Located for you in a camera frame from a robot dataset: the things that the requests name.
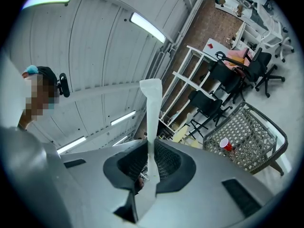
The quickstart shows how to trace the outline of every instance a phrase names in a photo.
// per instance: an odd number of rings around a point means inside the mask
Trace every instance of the black office chair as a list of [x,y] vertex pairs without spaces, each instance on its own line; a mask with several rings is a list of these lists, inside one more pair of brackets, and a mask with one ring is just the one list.
[[190,95],[188,96],[190,100],[190,104],[194,107],[198,108],[198,112],[206,116],[208,119],[202,124],[207,124],[210,119],[215,121],[215,126],[218,125],[219,119],[221,117],[225,117],[223,114],[228,110],[232,109],[232,106],[227,107],[226,109],[222,110],[221,106],[223,104],[222,100],[212,100],[203,92],[199,91],[191,91]]
[[245,101],[243,91],[248,87],[253,89],[252,85],[246,84],[238,71],[230,70],[221,60],[217,62],[211,61],[208,65],[208,70],[210,72],[209,77],[220,81],[225,87],[223,90],[225,90],[227,94],[230,94],[226,102],[233,97],[232,103],[234,104],[239,95],[241,95],[243,101]]
[[282,82],[284,82],[285,78],[282,76],[271,75],[273,70],[277,69],[277,65],[273,65],[271,69],[267,72],[267,65],[271,59],[270,53],[262,52],[262,48],[259,48],[253,59],[251,59],[248,56],[248,51],[249,49],[247,48],[245,52],[245,57],[250,62],[249,66],[245,66],[240,62],[237,62],[235,60],[232,60],[231,58],[226,57],[226,55],[223,52],[217,52],[216,55],[218,58],[221,58],[221,60],[223,61],[226,60],[228,62],[234,63],[237,66],[240,66],[241,70],[244,72],[246,78],[250,82],[256,83],[260,77],[263,77],[260,80],[260,82],[256,85],[255,89],[256,91],[259,91],[260,89],[258,87],[265,82],[265,94],[269,98],[270,94],[268,93],[268,81],[270,79],[281,79]]

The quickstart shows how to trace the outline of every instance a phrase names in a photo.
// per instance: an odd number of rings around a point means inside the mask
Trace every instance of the black cap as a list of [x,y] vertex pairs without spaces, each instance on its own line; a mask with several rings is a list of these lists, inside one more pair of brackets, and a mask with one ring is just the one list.
[[47,66],[38,66],[38,71],[42,74],[45,78],[47,78],[51,83],[54,83],[57,86],[57,78],[52,69]]

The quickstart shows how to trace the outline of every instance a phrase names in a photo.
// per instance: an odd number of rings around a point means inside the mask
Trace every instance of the white chair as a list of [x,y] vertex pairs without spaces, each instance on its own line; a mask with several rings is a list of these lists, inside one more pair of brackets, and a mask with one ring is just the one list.
[[285,28],[282,29],[281,23],[274,20],[259,2],[257,2],[257,13],[261,17],[264,25],[268,28],[268,32],[262,37],[261,42],[270,48],[279,45],[278,48],[280,49],[280,58],[283,62],[285,62],[283,50],[286,48],[291,50],[291,52],[294,52],[294,48],[287,44],[287,41],[290,43],[291,39],[289,37],[283,38],[282,35],[282,32],[287,33],[288,31]]

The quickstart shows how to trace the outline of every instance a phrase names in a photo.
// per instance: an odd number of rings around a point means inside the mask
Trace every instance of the pink item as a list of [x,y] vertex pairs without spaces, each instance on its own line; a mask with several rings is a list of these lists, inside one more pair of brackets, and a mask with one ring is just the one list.
[[[243,50],[240,50],[240,51],[239,51],[239,50],[230,50],[230,51],[228,52],[228,54],[226,55],[226,57],[231,58],[231,59],[232,59],[232,56],[236,56],[236,57],[241,57],[241,58],[243,58],[245,52],[246,52],[246,48],[243,49]],[[248,56],[249,56],[251,59],[253,58],[253,56],[251,55],[250,51],[248,51]],[[235,68],[235,67],[238,67],[238,66],[231,66],[231,65],[230,65],[230,62],[228,62],[228,61],[223,61],[223,63],[224,63],[230,70],[232,70],[232,69]],[[244,65],[245,65],[245,66],[249,66],[249,64],[250,64],[249,60],[248,60],[247,58],[245,58]],[[242,71],[239,70],[239,72],[241,73],[241,75],[242,75],[243,77],[245,77],[245,75],[244,75],[244,73],[243,73]]]

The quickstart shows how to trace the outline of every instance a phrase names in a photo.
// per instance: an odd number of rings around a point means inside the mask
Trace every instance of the red cup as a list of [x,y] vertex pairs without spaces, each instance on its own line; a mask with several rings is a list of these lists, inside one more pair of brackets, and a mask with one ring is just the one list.
[[219,146],[221,148],[224,148],[225,150],[227,151],[232,151],[232,145],[231,143],[229,142],[229,139],[228,138],[224,138],[220,141],[219,143]]

